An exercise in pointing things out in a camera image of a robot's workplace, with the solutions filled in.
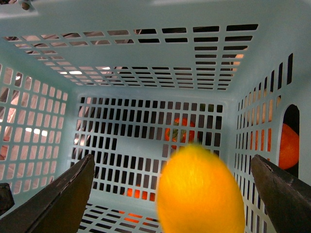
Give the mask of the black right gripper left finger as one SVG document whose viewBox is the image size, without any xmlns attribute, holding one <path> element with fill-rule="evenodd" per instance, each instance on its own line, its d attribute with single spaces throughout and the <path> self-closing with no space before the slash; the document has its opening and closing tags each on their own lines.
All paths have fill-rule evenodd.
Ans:
<svg viewBox="0 0 311 233">
<path fill-rule="evenodd" d="M 93 184 L 89 154 L 0 220 L 2 233 L 75 233 Z"/>
</svg>

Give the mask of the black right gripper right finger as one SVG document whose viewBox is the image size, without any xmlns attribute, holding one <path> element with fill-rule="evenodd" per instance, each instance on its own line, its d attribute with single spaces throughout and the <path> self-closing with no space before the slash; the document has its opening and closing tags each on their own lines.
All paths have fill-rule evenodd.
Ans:
<svg viewBox="0 0 311 233">
<path fill-rule="evenodd" d="M 251 172 L 277 233 L 311 231 L 311 186 L 256 154 Z"/>
</svg>

